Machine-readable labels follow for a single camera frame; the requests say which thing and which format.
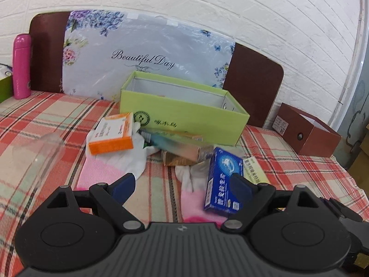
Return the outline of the white pink sock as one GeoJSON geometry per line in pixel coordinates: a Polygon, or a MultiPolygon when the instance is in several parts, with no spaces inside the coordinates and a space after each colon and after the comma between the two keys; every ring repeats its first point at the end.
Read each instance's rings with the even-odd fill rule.
{"type": "Polygon", "coordinates": [[[154,146],[147,146],[138,130],[139,122],[133,124],[133,149],[92,155],[85,149],[85,162],[77,181],[76,190],[88,190],[97,183],[114,183],[127,173],[138,179],[145,170],[148,156],[159,151],[154,146]]]}
{"type": "Polygon", "coordinates": [[[181,182],[181,215],[185,223],[215,223],[220,227],[227,217],[205,211],[206,187],[210,160],[192,166],[176,166],[175,175],[181,182]]]}

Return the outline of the yellow green flat packet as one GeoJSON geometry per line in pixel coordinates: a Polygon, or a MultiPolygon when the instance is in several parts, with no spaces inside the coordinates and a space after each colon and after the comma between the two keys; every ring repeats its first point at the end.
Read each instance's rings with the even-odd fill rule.
{"type": "Polygon", "coordinates": [[[270,183],[254,156],[243,159],[243,177],[253,184],[270,183]]]}

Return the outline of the blue medicine box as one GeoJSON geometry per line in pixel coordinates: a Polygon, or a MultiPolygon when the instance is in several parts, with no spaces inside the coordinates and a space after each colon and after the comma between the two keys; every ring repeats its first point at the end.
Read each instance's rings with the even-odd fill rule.
{"type": "Polygon", "coordinates": [[[204,210],[235,214],[240,209],[240,202],[230,190],[233,173],[243,175],[242,158],[216,147],[209,163],[204,210]]]}

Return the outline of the small brown kraft box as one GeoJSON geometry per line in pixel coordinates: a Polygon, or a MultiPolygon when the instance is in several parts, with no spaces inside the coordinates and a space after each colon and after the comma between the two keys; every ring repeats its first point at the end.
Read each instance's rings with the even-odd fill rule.
{"type": "Polygon", "coordinates": [[[163,150],[161,151],[161,157],[164,166],[191,166],[196,164],[195,161],[188,160],[163,150]]]}

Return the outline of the orange medicine box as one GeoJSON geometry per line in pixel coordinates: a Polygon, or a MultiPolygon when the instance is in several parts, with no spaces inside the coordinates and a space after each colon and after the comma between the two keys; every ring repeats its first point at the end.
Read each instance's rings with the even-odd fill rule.
{"type": "Polygon", "coordinates": [[[133,113],[103,117],[92,130],[88,149],[92,155],[133,149],[133,113]]]}

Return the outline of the long silver teal box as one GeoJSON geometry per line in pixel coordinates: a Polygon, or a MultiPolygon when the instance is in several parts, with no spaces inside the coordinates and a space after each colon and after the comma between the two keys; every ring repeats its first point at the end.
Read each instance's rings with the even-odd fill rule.
{"type": "Polygon", "coordinates": [[[151,146],[196,163],[205,161],[213,155],[213,145],[187,136],[157,129],[140,129],[139,133],[151,146]]]}

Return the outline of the brown cardboard box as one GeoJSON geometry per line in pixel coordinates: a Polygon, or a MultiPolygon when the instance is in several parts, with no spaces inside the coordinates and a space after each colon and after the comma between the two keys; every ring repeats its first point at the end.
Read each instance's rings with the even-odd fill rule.
{"type": "Polygon", "coordinates": [[[317,117],[281,104],[272,128],[298,155],[329,158],[341,136],[317,117]]]}

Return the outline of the clear plastic cup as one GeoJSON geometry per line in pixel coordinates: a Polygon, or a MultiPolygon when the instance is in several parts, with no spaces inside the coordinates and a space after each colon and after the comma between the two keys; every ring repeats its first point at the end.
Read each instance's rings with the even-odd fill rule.
{"type": "Polygon", "coordinates": [[[23,173],[26,181],[39,189],[55,164],[64,156],[64,140],[56,133],[49,133],[29,143],[16,146],[12,159],[16,171],[23,173]]]}

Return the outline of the green cardboard shoe box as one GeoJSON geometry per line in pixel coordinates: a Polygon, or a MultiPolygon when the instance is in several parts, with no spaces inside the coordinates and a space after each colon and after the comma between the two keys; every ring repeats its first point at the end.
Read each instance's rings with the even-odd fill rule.
{"type": "Polygon", "coordinates": [[[250,118],[227,90],[141,71],[123,84],[119,111],[133,113],[142,128],[188,132],[226,146],[238,142],[250,118]]]}

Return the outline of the plaid bed sheet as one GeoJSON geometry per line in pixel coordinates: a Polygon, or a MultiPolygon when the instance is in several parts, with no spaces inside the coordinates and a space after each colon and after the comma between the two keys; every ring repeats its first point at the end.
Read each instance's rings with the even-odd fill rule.
{"type": "MultiPolygon", "coordinates": [[[[76,187],[85,162],[88,132],[104,116],[116,114],[115,102],[34,92],[1,103],[1,275],[23,268],[14,235],[58,187],[76,187]]],[[[280,190],[297,184],[317,196],[335,198],[368,219],[368,198],[335,158],[298,156],[271,130],[246,126],[233,153],[254,156],[268,180],[280,190]]]]}

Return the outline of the dark brown wooden headboard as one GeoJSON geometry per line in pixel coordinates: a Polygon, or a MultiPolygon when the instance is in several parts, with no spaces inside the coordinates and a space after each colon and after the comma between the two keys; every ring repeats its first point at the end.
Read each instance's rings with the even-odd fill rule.
{"type": "MultiPolygon", "coordinates": [[[[31,89],[50,93],[62,91],[62,45],[68,11],[37,14],[32,18],[31,89]]],[[[249,125],[263,127],[283,81],[281,65],[235,44],[224,88],[250,114],[249,125]]]]}

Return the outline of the floral plastic bedding bag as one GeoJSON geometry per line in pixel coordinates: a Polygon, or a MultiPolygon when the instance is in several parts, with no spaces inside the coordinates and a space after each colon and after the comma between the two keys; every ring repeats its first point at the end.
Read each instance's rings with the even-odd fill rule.
{"type": "Polygon", "coordinates": [[[221,88],[234,39],[160,16],[110,10],[71,11],[62,56],[62,90],[118,101],[134,71],[221,88]]]}

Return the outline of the small green tray box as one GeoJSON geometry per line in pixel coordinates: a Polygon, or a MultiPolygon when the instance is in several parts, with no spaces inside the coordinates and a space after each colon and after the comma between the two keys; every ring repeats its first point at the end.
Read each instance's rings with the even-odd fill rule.
{"type": "Polygon", "coordinates": [[[12,67],[1,63],[0,73],[0,102],[3,102],[13,95],[12,67]]]}

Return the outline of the pink thermos bottle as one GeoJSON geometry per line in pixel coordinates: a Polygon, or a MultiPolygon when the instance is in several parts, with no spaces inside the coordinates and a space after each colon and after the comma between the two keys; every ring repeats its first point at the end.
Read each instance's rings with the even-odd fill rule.
{"type": "Polygon", "coordinates": [[[30,88],[31,36],[19,34],[13,42],[12,83],[15,99],[31,95],[30,88]]]}

